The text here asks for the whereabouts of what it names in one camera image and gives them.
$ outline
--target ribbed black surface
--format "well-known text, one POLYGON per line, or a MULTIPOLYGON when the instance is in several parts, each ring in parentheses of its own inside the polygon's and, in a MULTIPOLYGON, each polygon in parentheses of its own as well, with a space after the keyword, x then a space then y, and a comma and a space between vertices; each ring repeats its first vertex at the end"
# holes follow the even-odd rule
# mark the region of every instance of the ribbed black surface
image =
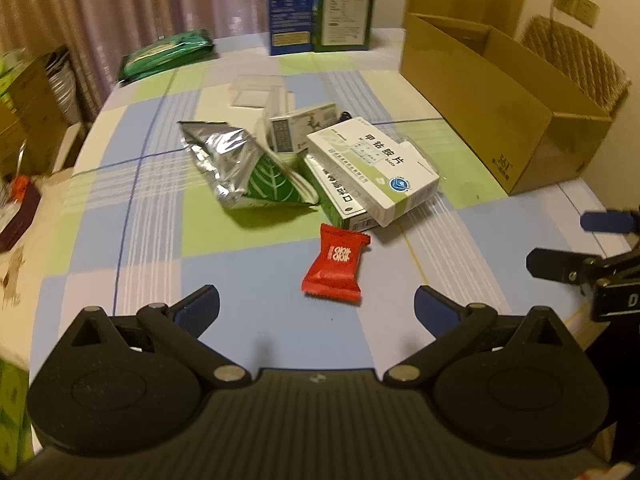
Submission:
POLYGON ((108 459, 47 449, 17 478, 571 480, 602 465, 588 451, 520 460, 477 449, 421 394, 383 386, 371 370, 265 370, 252 386, 215 393, 162 446, 108 459))

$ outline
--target blue box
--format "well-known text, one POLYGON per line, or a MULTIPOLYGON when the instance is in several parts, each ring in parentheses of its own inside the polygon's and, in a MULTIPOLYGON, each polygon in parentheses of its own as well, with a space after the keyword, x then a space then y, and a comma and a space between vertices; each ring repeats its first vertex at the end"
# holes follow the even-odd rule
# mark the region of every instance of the blue box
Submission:
POLYGON ((311 51, 314 0, 257 1, 264 6, 260 21, 266 22, 270 56, 311 51))

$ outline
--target brown cardboard carton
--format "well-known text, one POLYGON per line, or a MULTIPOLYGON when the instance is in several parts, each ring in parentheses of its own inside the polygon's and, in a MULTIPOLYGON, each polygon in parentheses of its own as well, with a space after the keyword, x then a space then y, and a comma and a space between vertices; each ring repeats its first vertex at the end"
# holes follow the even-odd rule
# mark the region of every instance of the brown cardboard carton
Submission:
POLYGON ((579 176, 611 124, 569 78, 488 25, 408 15, 400 72, 509 194, 579 176))
POLYGON ((52 168, 67 124, 58 107, 41 59, 31 62, 6 91, 10 111, 0 100, 0 177, 14 175, 18 150, 27 145, 20 172, 46 174, 52 168))

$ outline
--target blue circular logo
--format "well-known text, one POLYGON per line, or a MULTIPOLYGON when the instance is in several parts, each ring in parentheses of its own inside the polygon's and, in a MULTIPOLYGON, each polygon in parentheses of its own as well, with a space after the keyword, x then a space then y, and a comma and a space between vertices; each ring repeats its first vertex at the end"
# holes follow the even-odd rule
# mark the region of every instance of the blue circular logo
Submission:
POLYGON ((400 193, 407 191, 411 186, 409 181, 401 176, 396 176, 389 181, 391 189, 400 193))

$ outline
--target wall outlet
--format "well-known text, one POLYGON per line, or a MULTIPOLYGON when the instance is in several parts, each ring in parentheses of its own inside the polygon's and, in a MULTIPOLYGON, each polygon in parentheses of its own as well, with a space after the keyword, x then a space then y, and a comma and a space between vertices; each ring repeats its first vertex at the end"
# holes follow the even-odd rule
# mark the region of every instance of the wall outlet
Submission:
POLYGON ((591 0, 577 0, 573 17, 579 22, 583 22, 587 27, 593 28, 599 12, 600 7, 591 0))
POLYGON ((578 0, 554 0, 554 7, 569 16, 573 16, 577 2, 578 0))

